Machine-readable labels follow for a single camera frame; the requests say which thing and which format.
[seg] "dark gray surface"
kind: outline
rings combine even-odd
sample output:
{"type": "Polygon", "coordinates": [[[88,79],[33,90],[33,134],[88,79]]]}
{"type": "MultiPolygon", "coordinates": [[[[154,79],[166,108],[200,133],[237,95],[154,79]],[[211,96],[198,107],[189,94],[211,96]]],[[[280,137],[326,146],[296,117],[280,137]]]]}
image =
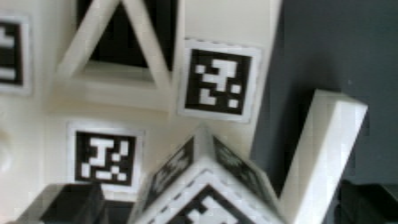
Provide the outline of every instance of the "dark gray surface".
{"type": "Polygon", "coordinates": [[[342,178],[398,183],[395,0],[284,1],[252,147],[276,192],[316,88],[369,105],[342,178]]]}

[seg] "white 3d printed part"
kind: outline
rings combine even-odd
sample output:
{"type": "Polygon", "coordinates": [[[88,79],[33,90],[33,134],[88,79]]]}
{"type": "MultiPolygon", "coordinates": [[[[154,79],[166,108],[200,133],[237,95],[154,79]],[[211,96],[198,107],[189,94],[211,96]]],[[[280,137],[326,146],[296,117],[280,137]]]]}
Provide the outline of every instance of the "white 3d printed part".
{"type": "Polygon", "coordinates": [[[316,90],[280,195],[289,224],[321,223],[365,110],[348,96],[316,90]]]}

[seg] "black and white square marker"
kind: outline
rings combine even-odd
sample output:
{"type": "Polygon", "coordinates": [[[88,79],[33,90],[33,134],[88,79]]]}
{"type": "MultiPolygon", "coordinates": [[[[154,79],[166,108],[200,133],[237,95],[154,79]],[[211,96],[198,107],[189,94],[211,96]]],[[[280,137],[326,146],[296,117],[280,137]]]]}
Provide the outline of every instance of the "black and white square marker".
{"type": "Polygon", "coordinates": [[[163,164],[157,172],[152,175],[143,208],[147,208],[147,206],[150,205],[170,183],[175,181],[175,178],[180,176],[180,173],[188,169],[191,163],[193,163],[193,137],[189,138],[180,149],[172,155],[166,163],[163,164]]]}
{"type": "Polygon", "coordinates": [[[253,224],[246,215],[209,185],[200,190],[177,215],[166,222],[166,224],[177,223],[253,224]]]}
{"type": "Polygon", "coordinates": [[[76,180],[129,186],[134,137],[76,132],[76,180]]]}
{"type": "Polygon", "coordinates": [[[250,119],[260,50],[188,39],[177,112],[246,122],[250,119]]]}
{"type": "Polygon", "coordinates": [[[0,91],[29,93],[29,25],[22,15],[0,12],[0,91]]]}
{"type": "Polygon", "coordinates": [[[136,192],[140,185],[143,132],[106,126],[69,126],[70,181],[102,184],[102,189],[136,192]]]}
{"type": "Polygon", "coordinates": [[[218,164],[223,166],[225,170],[230,172],[234,178],[239,180],[241,184],[250,189],[252,194],[260,198],[260,200],[269,202],[269,195],[264,194],[264,186],[257,173],[239,156],[234,154],[232,150],[227,148],[225,144],[212,137],[214,144],[214,159],[218,164]]]}

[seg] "white plastic beam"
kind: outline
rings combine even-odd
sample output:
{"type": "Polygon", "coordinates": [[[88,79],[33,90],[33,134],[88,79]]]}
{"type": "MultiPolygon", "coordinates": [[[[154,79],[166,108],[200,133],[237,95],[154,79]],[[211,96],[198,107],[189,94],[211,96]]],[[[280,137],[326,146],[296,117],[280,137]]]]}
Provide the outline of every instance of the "white plastic beam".
{"type": "Polygon", "coordinates": [[[149,14],[141,0],[122,0],[129,23],[133,25],[134,36],[141,47],[141,53],[145,62],[149,65],[149,71],[152,74],[152,80],[163,97],[170,97],[170,72],[165,65],[165,58],[159,49],[159,43],[152,24],[149,20],[149,14]]]}
{"type": "Polygon", "coordinates": [[[118,2],[120,0],[92,1],[56,68],[56,74],[67,78],[81,71],[86,64],[118,2]]]}
{"type": "Polygon", "coordinates": [[[289,224],[323,221],[365,110],[348,96],[316,90],[280,195],[289,224]]]}

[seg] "white triangular frame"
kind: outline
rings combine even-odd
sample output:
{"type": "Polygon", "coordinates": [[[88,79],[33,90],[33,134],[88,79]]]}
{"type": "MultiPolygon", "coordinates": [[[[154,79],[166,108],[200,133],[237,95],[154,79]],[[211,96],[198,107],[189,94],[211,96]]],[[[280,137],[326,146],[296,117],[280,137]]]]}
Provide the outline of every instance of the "white triangular frame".
{"type": "MultiPolygon", "coordinates": [[[[129,67],[129,71],[138,73],[141,73],[143,70],[145,69],[138,69],[133,66],[129,67]]],[[[58,63],[54,81],[58,85],[54,85],[53,90],[54,92],[60,91],[61,96],[77,100],[83,99],[95,103],[109,103],[118,106],[168,111],[172,94],[170,71],[166,69],[149,13],[141,0],[92,1],[69,48],[63,53],[63,58],[58,63]],[[118,3],[122,3],[125,9],[129,24],[134,30],[136,41],[147,61],[147,73],[152,76],[154,84],[145,80],[113,79],[109,82],[106,79],[77,76],[88,63],[90,54],[118,3]]]]}

